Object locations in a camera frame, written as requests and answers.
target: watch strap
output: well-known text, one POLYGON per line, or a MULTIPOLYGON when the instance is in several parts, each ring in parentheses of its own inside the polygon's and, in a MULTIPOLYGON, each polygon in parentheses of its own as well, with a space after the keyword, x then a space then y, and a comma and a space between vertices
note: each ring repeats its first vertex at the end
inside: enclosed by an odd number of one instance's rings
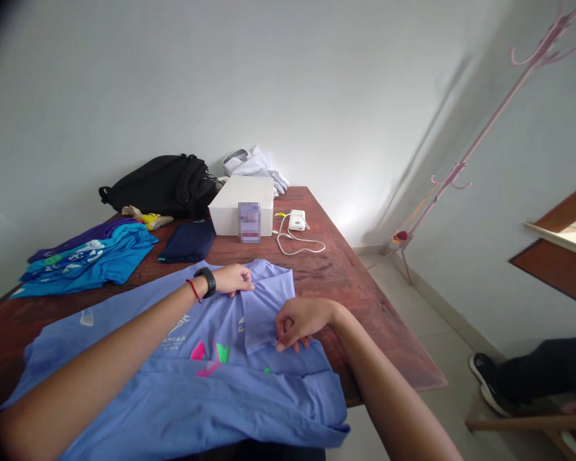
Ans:
POLYGON ((216 292, 216 278, 213 277, 213 274, 211 273, 211 270, 209 270, 208 267, 201 267, 194 274, 195 277, 198 277, 199 275, 204 275, 205 278, 207 279, 207 285, 209 286, 209 289, 207 290, 207 294, 203 296, 203 299, 206 299, 216 292))

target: white wall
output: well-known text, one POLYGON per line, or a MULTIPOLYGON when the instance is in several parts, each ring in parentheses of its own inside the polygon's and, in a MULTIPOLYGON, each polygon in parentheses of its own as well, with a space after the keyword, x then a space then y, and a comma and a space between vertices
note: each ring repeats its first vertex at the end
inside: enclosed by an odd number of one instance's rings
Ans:
MULTIPOLYGON (((414 181, 420 190, 405 202, 418 203, 430 186, 426 177, 444 174, 465 152, 521 72, 508 63, 511 44, 518 56, 530 54, 554 11, 552 1, 517 5, 490 61, 431 143, 427 168, 414 181)), ((574 44, 576 23, 559 49, 574 44)), ((508 357, 544 339, 576 336, 576 302, 508 263, 536 239, 521 223, 576 190, 576 54, 530 78, 474 154, 460 183, 468 181, 474 185, 449 190, 418 229, 406 251, 410 265, 508 357)))
MULTIPOLYGON (((510 0, 28 0, 0 29, 0 214, 21 254, 111 215, 97 188, 160 154, 254 143, 353 246, 510 0)), ((0 273, 0 294, 14 284, 0 273)))

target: pink coat rack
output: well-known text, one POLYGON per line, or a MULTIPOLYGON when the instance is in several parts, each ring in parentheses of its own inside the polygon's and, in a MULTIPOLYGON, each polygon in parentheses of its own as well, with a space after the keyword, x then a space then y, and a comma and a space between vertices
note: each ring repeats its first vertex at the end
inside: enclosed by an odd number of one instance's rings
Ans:
MULTIPOLYGON (((576 9, 574 11, 572 11, 571 13, 569 13, 568 15, 564 16, 563 15, 563 6, 564 6, 563 0, 557 0, 557 20, 548 29, 548 32, 546 33, 544 38, 542 38, 542 40, 540 40, 538 47, 531 54, 531 56, 529 56, 528 58, 526 58, 522 61, 517 61, 516 56, 515 56, 516 47, 514 47, 514 48, 512 48, 512 50, 510 50, 510 60, 511 60, 512 64, 515 66, 521 66, 521 65, 526 64, 527 66, 526 66, 525 70, 520 75, 520 77, 518 78, 518 80, 516 81, 516 83, 514 84, 512 89, 510 90, 510 92, 506 95, 504 100, 501 102, 500 106, 497 108, 497 110, 495 110, 495 113, 493 114, 491 119, 487 122, 487 124, 484 126, 484 128, 482 129, 482 131, 480 132, 480 134, 478 135, 476 140, 473 142, 473 144, 469 147, 469 149, 465 153, 465 155, 463 155, 463 157, 457 163, 454 164, 454 166, 450 170, 449 175, 441 181, 436 181, 435 175, 431 176, 431 182, 434 184, 433 188, 431 189, 431 192, 435 188, 437 188, 437 186, 441 185, 441 187, 437 191, 437 194, 433 197, 433 199, 431 200, 429 205, 423 210, 423 212, 421 212, 420 217, 413 224, 405 225, 405 227, 407 229, 402 229, 402 230, 399 230, 395 233, 395 235, 393 237, 393 241, 395 241, 397 243, 397 246, 396 246, 396 248, 393 248, 391 251, 387 252, 385 254, 385 258, 394 255, 396 252, 401 253, 401 257, 403 258, 403 264, 405 265, 407 279, 408 279, 408 282, 410 283, 410 285, 412 285, 412 277, 410 275, 410 269, 408 267, 408 263, 405 259, 405 252, 404 251, 407 248, 407 246, 410 244, 410 242, 413 240, 414 232, 416 231, 416 229, 418 228, 420 223, 422 223, 423 219, 425 219, 425 217, 427 217, 427 215, 431 212, 433 207, 435 207, 435 204, 438 202, 440 197, 444 194, 444 191, 448 188, 448 186, 452 186, 454 189, 457 189, 457 190, 463 190, 463 189, 467 189, 469 186, 472 185, 471 182, 468 182, 464 186, 458 186, 456 184, 456 179, 461 175, 461 173, 463 172, 463 170, 467 166, 467 161, 469 160, 469 158, 472 156, 474 151, 480 145, 480 143, 482 142, 482 139, 484 139, 484 137, 486 136, 488 131, 491 129, 493 124, 497 121, 497 119, 499 118, 501 113, 504 111, 506 106, 510 103, 510 101, 512 101, 512 98, 516 95, 517 91, 523 86, 523 84, 525 83, 525 81, 527 80, 527 77, 529 77, 531 72, 533 70, 539 69, 540 67, 544 67, 545 65, 559 62, 562 59, 567 58, 569 55, 571 55, 572 53, 574 53, 576 51, 576 46, 575 46, 574 48, 570 49, 569 51, 567 51, 564 54, 560 54, 559 51, 551 52, 553 46, 555 46, 555 44, 560 39, 560 37, 564 34, 566 29, 568 27, 570 27, 572 22, 576 19, 576 9)), ((417 216, 420 213, 420 208, 424 205, 424 203, 429 198, 429 194, 427 194, 427 197, 425 197, 423 202, 416 209, 415 214, 413 214, 414 218, 415 218, 415 216, 417 216)), ((372 264, 367 269, 371 269, 376 264, 372 264)))

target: person's arm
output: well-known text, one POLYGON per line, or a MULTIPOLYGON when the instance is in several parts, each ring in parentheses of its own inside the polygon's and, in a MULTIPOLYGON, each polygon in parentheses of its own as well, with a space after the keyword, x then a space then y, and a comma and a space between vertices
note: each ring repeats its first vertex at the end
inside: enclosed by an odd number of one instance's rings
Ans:
POLYGON ((390 459, 461 460, 452 440, 420 396, 340 303, 328 299, 289 300, 275 322, 277 350, 282 352, 326 324, 333 328, 346 352, 367 412, 390 459))
MULTIPOLYGON (((213 271, 216 290, 234 296, 254 289, 250 270, 233 264, 213 271)), ((207 280, 193 280, 202 298, 207 280)), ((86 349, 0 415, 9 459, 57 458, 115 398, 198 300, 185 283, 86 349)))

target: folded blue t-shirt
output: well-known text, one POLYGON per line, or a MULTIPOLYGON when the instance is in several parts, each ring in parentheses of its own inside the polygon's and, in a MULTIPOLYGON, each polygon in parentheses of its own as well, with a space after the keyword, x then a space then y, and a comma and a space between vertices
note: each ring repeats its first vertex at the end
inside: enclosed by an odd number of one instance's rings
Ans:
MULTIPOLYGON (((47 325, 26 348, 26 369, 2 408, 203 266, 218 268, 202 261, 47 325)), ((196 304, 64 459, 167 459, 245 439, 341 445, 346 404, 322 344, 275 350, 275 316, 294 297, 292 271, 260 259, 248 266, 256 289, 196 304)))
POLYGON ((72 250, 35 261, 21 277, 26 281, 11 298, 65 295, 101 287, 123 285, 158 239, 145 224, 120 225, 108 239, 92 240, 72 250))

